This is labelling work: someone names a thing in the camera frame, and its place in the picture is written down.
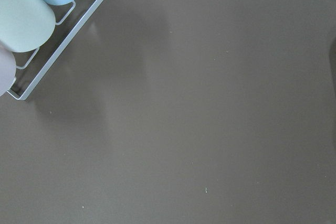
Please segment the pale green cup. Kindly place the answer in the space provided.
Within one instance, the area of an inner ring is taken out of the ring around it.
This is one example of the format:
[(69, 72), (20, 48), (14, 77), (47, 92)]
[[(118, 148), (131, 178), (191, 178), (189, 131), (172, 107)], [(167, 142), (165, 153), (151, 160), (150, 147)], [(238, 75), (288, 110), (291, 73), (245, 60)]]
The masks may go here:
[(53, 34), (56, 18), (44, 0), (1, 0), (1, 45), (27, 52), (43, 45)]

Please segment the pale pink cup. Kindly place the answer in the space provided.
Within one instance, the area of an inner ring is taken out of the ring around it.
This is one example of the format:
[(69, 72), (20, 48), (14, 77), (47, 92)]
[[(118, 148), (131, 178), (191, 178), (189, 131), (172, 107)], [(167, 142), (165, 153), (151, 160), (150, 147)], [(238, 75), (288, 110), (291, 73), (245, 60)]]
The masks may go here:
[(11, 51), (1, 45), (1, 96), (13, 85), (16, 74), (16, 60)]

